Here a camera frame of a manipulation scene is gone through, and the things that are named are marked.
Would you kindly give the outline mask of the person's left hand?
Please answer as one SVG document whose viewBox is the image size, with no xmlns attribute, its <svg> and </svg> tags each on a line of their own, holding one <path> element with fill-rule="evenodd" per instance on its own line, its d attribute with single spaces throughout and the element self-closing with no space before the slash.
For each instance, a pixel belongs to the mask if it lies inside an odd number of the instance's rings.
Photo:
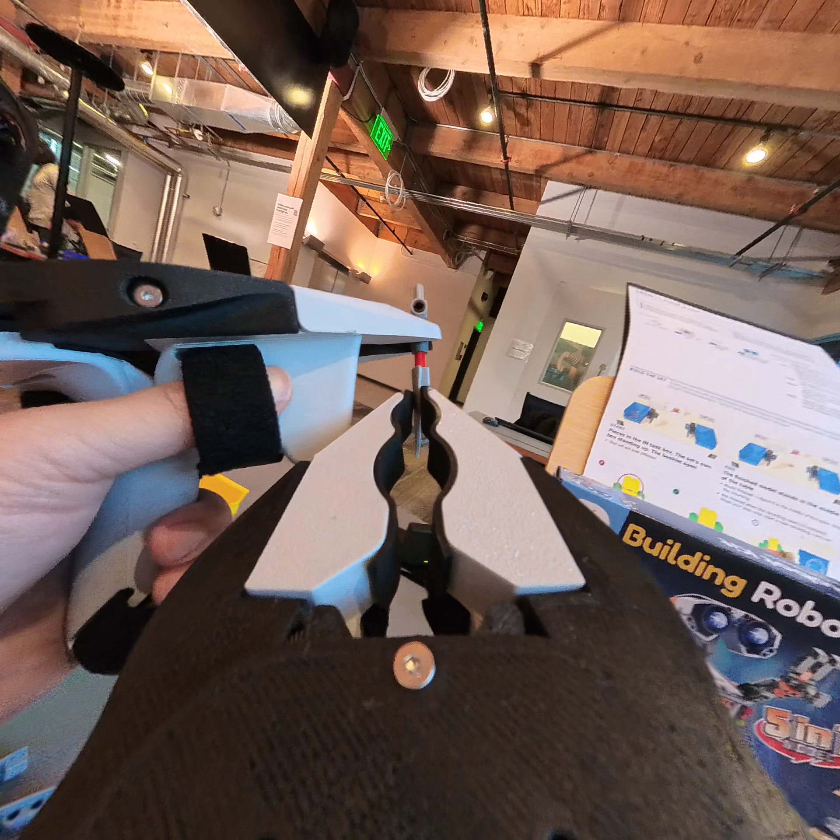
<svg viewBox="0 0 840 840">
<path fill-rule="evenodd" d="M 194 445 L 183 383 L 2 415 L 1 719 L 76 667 L 66 557 L 122 474 Z"/>
</svg>

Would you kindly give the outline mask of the white instruction sheet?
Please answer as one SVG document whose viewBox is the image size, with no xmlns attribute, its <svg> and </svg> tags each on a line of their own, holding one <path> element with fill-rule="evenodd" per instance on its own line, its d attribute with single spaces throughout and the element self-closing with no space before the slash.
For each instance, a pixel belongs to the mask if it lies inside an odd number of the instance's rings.
<svg viewBox="0 0 840 840">
<path fill-rule="evenodd" d="M 838 365 L 817 344 L 628 285 L 583 476 L 837 580 Z"/>
</svg>

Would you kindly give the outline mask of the wooden post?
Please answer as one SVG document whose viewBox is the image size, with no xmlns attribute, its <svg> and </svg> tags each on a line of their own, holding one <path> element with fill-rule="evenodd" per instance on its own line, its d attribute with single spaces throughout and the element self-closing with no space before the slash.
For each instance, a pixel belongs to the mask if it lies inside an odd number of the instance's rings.
<svg viewBox="0 0 840 840">
<path fill-rule="evenodd" d="M 301 252 L 302 240 L 320 182 L 332 132 L 340 115 L 343 92 L 332 73 L 324 85 L 318 115 L 310 134 L 303 133 L 292 163 L 287 196 L 299 200 L 297 219 L 288 245 L 273 244 L 265 278 L 291 283 Z"/>
</svg>

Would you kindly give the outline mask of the black building piece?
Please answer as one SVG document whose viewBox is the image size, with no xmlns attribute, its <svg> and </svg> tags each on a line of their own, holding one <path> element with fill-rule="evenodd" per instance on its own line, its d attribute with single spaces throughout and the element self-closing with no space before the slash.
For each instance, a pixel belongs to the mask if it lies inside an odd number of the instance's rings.
<svg viewBox="0 0 840 840">
<path fill-rule="evenodd" d="M 435 547 L 432 527 L 420 521 L 411 521 L 397 530 L 397 557 L 401 571 L 406 576 L 423 576 L 434 559 Z"/>
</svg>

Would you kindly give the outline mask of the silver air duct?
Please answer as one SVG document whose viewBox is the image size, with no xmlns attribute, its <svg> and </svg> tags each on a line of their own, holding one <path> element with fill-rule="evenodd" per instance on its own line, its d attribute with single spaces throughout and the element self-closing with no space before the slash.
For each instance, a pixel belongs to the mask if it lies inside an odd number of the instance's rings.
<svg viewBox="0 0 840 840">
<path fill-rule="evenodd" d="M 239 133 L 301 132 L 272 97 L 223 82 L 156 76 L 146 81 L 126 80 L 123 93 L 179 123 Z"/>
</svg>

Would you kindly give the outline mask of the cardboard box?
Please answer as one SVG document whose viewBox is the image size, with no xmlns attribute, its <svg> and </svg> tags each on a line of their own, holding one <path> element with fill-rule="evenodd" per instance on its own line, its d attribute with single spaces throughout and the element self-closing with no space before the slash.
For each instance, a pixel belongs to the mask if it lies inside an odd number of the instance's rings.
<svg viewBox="0 0 840 840">
<path fill-rule="evenodd" d="M 77 220 L 67 220 L 67 224 L 78 235 L 84 245 L 87 256 L 93 260 L 116 260 L 117 256 L 112 246 L 112 241 L 103 234 L 96 234 L 88 231 Z"/>
</svg>

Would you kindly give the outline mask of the blue printed item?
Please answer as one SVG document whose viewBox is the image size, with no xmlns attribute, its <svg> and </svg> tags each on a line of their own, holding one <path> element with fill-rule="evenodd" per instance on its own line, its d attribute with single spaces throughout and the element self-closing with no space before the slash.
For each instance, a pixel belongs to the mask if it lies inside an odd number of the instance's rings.
<svg viewBox="0 0 840 840">
<path fill-rule="evenodd" d="M 43 809 L 56 786 L 28 779 L 28 745 L 6 753 L 1 758 L 1 838 L 18 838 Z"/>
</svg>

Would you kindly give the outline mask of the black monitor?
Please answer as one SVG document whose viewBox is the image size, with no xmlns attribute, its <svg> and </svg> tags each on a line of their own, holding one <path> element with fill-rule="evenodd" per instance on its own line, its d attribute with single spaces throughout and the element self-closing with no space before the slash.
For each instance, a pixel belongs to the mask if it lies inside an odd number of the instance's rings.
<svg viewBox="0 0 840 840">
<path fill-rule="evenodd" d="M 251 276 L 249 252 L 245 246 L 208 233 L 202 233 L 202 238 L 210 270 Z"/>
</svg>

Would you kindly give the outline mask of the yellow plastic bin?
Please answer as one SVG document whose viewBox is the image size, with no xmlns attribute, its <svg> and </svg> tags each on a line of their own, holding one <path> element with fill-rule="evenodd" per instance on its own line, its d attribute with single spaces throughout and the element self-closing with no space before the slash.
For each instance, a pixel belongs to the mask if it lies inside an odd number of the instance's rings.
<svg viewBox="0 0 840 840">
<path fill-rule="evenodd" d="M 202 476 L 198 484 L 198 500 L 210 497 L 223 500 L 232 519 L 236 519 L 249 495 L 248 488 L 223 474 Z"/>
</svg>

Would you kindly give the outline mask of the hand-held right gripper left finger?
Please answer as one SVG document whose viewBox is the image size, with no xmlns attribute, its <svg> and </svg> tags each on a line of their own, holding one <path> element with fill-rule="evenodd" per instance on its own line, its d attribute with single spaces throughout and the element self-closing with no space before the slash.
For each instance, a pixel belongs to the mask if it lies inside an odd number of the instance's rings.
<svg viewBox="0 0 840 840">
<path fill-rule="evenodd" d="M 254 597 L 387 615 L 400 581 L 392 490 L 406 468 L 414 397 L 394 395 L 308 463 L 245 583 Z"/>
</svg>

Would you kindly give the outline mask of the curved wooden panel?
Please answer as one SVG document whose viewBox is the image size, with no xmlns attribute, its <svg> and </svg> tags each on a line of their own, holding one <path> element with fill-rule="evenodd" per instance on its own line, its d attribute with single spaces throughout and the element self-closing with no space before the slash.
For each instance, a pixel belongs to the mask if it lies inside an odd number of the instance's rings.
<svg viewBox="0 0 840 840">
<path fill-rule="evenodd" d="M 577 476 L 583 474 L 614 382 L 613 375 L 599 375 L 572 393 L 546 466 L 552 476 L 560 476 L 563 469 Z"/>
</svg>

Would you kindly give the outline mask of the silver vertical pipe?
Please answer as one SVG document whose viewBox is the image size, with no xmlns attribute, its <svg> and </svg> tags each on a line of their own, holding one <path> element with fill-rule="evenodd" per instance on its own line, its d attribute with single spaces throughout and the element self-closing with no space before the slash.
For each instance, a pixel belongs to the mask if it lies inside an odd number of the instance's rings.
<svg viewBox="0 0 840 840">
<path fill-rule="evenodd" d="M 150 263 L 165 263 L 169 257 L 181 210 L 183 186 L 183 169 L 176 164 L 174 170 L 167 171 L 164 177 L 161 203 L 148 256 Z"/>
</svg>

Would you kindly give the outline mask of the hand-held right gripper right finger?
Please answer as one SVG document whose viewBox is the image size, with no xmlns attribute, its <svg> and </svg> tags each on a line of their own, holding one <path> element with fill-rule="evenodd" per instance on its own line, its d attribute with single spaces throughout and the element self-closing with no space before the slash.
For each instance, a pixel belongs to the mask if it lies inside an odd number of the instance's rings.
<svg viewBox="0 0 840 840">
<path fill-rule="evenodd" d="M 435 389 L 421 389 L 420 419 L 439 490 L 423 577 L 432 632 L 468 634 L 496 607 L 581 592 L 584 575 L 534 480 L 544 468 Z"/>
</svg>

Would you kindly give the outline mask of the grey and red building piece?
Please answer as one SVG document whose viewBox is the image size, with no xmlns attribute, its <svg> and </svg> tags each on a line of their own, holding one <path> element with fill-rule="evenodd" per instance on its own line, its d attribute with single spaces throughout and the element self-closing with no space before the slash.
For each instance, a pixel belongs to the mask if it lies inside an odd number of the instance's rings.
<svg viewBox="0 0 840 840">
<path fill-rule="evenodd" d="M 424 286 L 417 284 L 414 291 L 414 299 L 410 310 L 412 315 L 427 320 L 427 301 L 425 299 Z M 413 346 L 413 435 L 415 442 L 415 458 L 420 459 L 424 445 L 422 428 L 422 389 L 430 383 L 429 369 L 427 367 L 427 354 L 431 350 L 431 342 L 427 339 L 419 340 Z"/>
</svg>

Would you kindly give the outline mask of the black overhead panel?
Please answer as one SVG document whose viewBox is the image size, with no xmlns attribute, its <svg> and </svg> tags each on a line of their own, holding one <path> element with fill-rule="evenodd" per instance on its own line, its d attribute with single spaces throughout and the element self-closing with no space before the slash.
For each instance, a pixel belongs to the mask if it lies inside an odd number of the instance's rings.
<svg viewBox="0 0 840 840">
<path fill-rule="evenodd" d="M 294 1 L 188 5 L 307 135 L 331 70 L 344 67 L 360 26 L 353 1 L 330 1 L 316 32 Z"/>
</svg>

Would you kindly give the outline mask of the black ceiling pipe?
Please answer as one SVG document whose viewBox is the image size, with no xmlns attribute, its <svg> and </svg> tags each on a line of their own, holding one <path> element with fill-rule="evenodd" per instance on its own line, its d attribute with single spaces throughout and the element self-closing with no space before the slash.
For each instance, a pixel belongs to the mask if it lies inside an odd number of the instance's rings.
<svg viewBox="0 0 840 840">
<path fill-rule="evenodd" d="M 512 190 L 512 181 L 511 181 L 511 169 L 510 169 L 510 157 L 508 154 L 508 139 L 507 133 L 505 131 L 505 124 L 503 119 L 503 108 L 501 105 L 501 94 L 498 87 L 498 78 L 496 72 L 496 63 L 495 63 L 495 56 L 492 47 L 492 40 L 491 40 L 491 32 L 490 32 L 490 21 L 489 15 L 487 10 L 487 2 L 486 1 L 478 1 L 479 6 L 479 18 L 480 18 L 480 25 L 482 36 L 484 39 L 485 51 L 486 51 L 486 61 L 488 66 L 488 75 L 490 79 L 490 94 L 492 97 L 493 108 L 496 113 L 496 125 L 497 125 L 497 133 L 500 142 L 500 161 L 502 162 L 502 168 L 505 173 L 506 183 L 507 183 L 507 196 L 508 196 L 508 204 L 510 210 L 515 210 L 515 202 L 514 202 L 514 195 Z"/>
</svg>

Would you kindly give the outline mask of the dark blue robot kit box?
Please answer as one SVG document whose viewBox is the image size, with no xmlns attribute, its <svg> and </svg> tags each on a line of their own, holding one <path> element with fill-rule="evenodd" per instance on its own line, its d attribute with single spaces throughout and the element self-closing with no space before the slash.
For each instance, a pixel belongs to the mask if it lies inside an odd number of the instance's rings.
<svg viewBox="0 0 840 840">
<path fill-rule="evenodd" d="M 839 837 L 839 583 L 558 468 L 642 561 L 702 651 L 721 701 L 814 838 Z"/>
</svg>

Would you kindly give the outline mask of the white paper notice on post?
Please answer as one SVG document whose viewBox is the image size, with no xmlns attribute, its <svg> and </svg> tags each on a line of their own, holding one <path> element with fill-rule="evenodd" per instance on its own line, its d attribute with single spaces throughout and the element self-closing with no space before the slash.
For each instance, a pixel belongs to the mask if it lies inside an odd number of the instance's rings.
<svg viewBox="0 0 840 840">
<path fill-rule="evenodd" d="M 301 221 L 302 199 L 279 193 L 269 223 L 266 241 L 269 245 L 290 249 L 296 239 L 298 223 Z"/>
</svg>

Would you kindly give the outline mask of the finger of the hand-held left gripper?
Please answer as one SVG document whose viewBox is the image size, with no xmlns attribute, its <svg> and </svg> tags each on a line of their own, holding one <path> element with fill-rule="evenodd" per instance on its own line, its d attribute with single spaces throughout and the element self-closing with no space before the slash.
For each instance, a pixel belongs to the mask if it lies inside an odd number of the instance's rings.
<svg viewBox="0 0 840 840">
<path fill-rule="evenodd" d="M 413 354 L 417 345 L 439 341 L 438 325 L 393 306 L 292 286 L 302 332 L 355 334 L 362 359 L 391 359 Z"/>
</svg>

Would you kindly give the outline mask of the framed wall picture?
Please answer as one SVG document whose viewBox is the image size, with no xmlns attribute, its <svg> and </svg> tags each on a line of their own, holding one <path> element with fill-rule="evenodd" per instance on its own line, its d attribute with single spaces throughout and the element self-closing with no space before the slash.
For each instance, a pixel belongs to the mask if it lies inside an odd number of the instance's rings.
<svg viewBox="0 0 840 840">
<path fill-rule="evenodd" d="M 603 334 L 602 328 L 565 320 L 542 368 L 539 383 L 572 393 L 587 376 Z"/>
</svg>

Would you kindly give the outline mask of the background table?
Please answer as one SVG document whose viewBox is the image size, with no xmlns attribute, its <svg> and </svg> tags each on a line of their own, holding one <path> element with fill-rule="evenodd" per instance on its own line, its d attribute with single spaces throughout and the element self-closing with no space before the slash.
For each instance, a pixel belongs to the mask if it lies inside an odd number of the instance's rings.
<svg viewBox="0 0 840 840">
<path fill-rule="evenodd" d="M 515 423 L 504 421 L 483 412 L 473 411 L 469 416 L 479 425 L 499 437 L 502 442 L 515 449 L 520 456 L 536 460 L 543 466 L 549 463 L 553 449 L 553 439 Z"/>
</svg>

